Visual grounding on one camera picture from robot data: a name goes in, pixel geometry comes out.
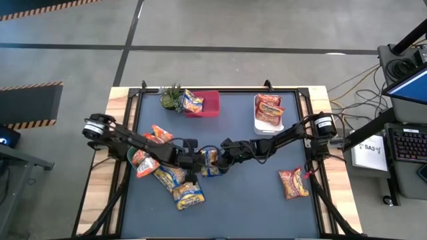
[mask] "concrete floor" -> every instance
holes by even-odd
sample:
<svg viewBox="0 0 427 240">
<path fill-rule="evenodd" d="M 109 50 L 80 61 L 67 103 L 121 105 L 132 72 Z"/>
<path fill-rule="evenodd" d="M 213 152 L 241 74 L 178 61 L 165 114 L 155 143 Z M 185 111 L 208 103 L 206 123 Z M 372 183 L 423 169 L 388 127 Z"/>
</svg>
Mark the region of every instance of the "concrete floor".
<svg viewBox="0 0 427 240">
<path fill-rule="evenodd" d="M 0 43 L 124 45 L 136 5 L 137 0 L 103 0 L 0 22 Z M 133 45 L 372 50 L 400 40 L 426 16 L 422 0 L 145 0 Z M 54 161 L 55 168 L 34 172 L 37 183 L 26 190 L 13 237 L 70 236 L 93 155 L 81 135 L 83 118 L 104 111 L 120 57 L 121 51 L 110 50 L 0 49 L 2 87 L 65 83 L 57 124 L 21 131 L 19 148 Z M 269 79 L 275 85 L 330 89 L 377 62 L 373 55 L 131 51 L 121 86 L 141 80 L 152 86 L 260 85 Z M 379 72 L 378 82 L 383 81 Z M 375 89 L 372 78 L 357 89 Z M 359 100 L 350 93 L 340 102 Z M 348 113 L 373 117 L 374 108 Z M 365 120 L 350 123 L 361 127 Z M 401 207 L 390 208 L 381 202 L 377 180 L 350 180 L 365 233 L 425 239 L 427 202 L 403 199 Z"/>
</svg>

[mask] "pink container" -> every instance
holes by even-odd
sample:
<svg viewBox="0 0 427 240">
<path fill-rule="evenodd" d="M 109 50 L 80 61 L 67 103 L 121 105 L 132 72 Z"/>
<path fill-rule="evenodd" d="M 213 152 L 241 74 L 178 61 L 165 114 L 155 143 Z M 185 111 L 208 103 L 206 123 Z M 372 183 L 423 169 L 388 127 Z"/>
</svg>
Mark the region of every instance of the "pink container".
<svg viewBox="0 0 427 240">
<path fill-rule="evenodd" d="M 196 97 L 203 97 L 203 110 L 200 113 L 184 112 L 186 117 L 218 117 L 220 114 L 219 91 L 194 91 Z"/>
</svg>

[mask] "green plant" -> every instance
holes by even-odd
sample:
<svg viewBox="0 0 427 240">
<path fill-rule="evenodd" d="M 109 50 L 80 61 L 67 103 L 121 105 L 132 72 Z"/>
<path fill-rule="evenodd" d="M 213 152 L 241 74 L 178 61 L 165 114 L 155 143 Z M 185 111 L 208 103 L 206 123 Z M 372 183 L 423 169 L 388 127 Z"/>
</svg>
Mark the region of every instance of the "green plant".
<svg viewBox="0 0 427 240">
<path fill-rule="evenodd" d="M 180 90 L 181 85 L 177 86 L 175 83 L 171 87 L 161 87 L 159 90 L 161 105 L 166 109 L 174 109 L 180 113 L 182 111 Z"/>
</svg>

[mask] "monitor screen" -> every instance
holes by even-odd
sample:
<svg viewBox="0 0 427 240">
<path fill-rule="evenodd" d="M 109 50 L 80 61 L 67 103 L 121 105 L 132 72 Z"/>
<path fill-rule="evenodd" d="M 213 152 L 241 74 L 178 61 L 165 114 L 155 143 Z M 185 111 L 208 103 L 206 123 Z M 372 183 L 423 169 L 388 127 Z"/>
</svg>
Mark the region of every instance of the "monitor screen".
<svg viewBox="0 0 427 240">
<path fill-rule="evenodd" d="M 427 65 L 417 69 L 415 74 L 392 84 L 385 95 L 416 103 L 427 104 Z"/>
</svg>

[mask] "keyboard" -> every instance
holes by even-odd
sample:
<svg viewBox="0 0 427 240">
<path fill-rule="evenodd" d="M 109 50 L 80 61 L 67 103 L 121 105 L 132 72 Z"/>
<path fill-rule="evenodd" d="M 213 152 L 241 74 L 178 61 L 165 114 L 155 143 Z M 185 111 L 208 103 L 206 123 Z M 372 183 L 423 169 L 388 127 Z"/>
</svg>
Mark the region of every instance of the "keyboard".
<svg viewBox="0 0 427 240">
<path fill-rule="evenodd" d="M 396 161 L 427 163 L 427 128 L 393 125 L 386 129 Z"/>
</svg>

